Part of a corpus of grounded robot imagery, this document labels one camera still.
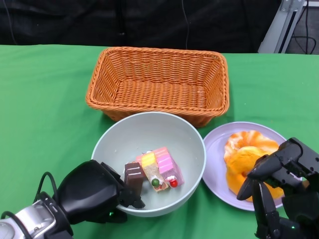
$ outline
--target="orange bread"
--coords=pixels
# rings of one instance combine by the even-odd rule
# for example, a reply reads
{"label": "orange bread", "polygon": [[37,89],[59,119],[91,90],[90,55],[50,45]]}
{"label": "orange bread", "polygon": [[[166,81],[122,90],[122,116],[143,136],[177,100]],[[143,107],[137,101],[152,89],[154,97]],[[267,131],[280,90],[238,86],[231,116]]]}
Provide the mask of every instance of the orange bread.
{"label": "orange bread", "polygon": [[[237,195],[257,159],[265,154],[271,154],[277,149],[278,144],[275,141],[262,136],[259,132],[250,131],[233,134],[225,145],[224,157],[229,189]],[[272,188],[269,185],[267,187],[274,199],[280,198],[284,194],[281,188]]]}

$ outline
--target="purple plate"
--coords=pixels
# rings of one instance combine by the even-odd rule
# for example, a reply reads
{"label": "purple plate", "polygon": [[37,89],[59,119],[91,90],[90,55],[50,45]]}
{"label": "purple plate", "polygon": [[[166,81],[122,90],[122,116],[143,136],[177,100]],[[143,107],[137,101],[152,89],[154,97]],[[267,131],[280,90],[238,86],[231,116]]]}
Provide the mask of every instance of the purple plate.
{"label": "purple plate", "polygon": [[[254,205],[248,201],[238,201],[236,195],[228,189],[226,181],[226,164],[224,162],[224,146],[233,133],[241,131],[256,130],[265,137],[281,144],[286,141],[277,132],[263,125],[250,122],[232,122],[224,124],[212,130],[204,139],[207,153],[206,168],[203,174],[203,180],[208,188],[221,200],[236,208],[247,211],[254,211]],[[276,208],[283,204],[281,199],[275,200]]]}

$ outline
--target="light green bowl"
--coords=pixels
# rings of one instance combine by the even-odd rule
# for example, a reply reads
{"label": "light green bowl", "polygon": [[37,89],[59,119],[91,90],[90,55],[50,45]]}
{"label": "light green bowl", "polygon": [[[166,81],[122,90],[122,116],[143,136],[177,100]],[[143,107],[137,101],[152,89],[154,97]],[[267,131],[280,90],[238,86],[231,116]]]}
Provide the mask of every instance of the light green bowl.
{"label": "light green bowl", "polygon": [[109,128],[97,142],[92,159],[110,165],[123,178],[124,165],[149,150],[166,146],[179,165],[185,183],[177,188],[155,192],[149,181],[143,183],[143,209],[118,208],[139,217],[156,217],[183,205],[194,193],[206,165],[204,142],[197,130],[184,119],[161,112],[127,117]]}

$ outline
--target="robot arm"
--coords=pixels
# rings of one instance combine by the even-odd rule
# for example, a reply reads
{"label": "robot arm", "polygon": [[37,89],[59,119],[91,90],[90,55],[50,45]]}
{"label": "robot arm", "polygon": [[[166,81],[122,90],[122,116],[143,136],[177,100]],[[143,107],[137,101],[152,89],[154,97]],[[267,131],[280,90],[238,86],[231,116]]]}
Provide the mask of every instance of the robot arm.
{"label": "robot arm", "polygon": [[[253,196],[260,239],[319,238],[319,155],[296,138],[290,138],[271,155],[257,160],[237,195]],[[302,182],[296,177],[304,177]],[[282,198],[289,219],[281,218],[264,184],[284,190]]]}
{"label": "robot arm", "polygon": [[[52,181],[53,197],[40,192],[46,175]],[[145,206],[141,197],[104,163],[95,160],[82,163],[64,178],[58,189],[52,175],[45,173],[31,206],[16,215],[2,214],[0,239],[71,239],[70,224],[125,222],[127,215],[116,209],[119,204]]]}

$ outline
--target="orange doughnut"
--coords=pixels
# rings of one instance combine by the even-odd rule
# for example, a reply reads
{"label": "orange doughnut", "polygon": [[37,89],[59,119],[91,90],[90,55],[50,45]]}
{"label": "orange doughnut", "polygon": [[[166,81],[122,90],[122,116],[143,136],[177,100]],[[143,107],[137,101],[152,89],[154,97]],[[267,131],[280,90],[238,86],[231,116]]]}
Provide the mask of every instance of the orange doughnut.
{"label": "orange doughnut", "polygon": [[266,152],[275,152],[279,146],[277,142],[264,137],[260,132],[251,130],[232,134],[225,144],[225,163],[229,160],[232,154],[245,146],[254,146]]}

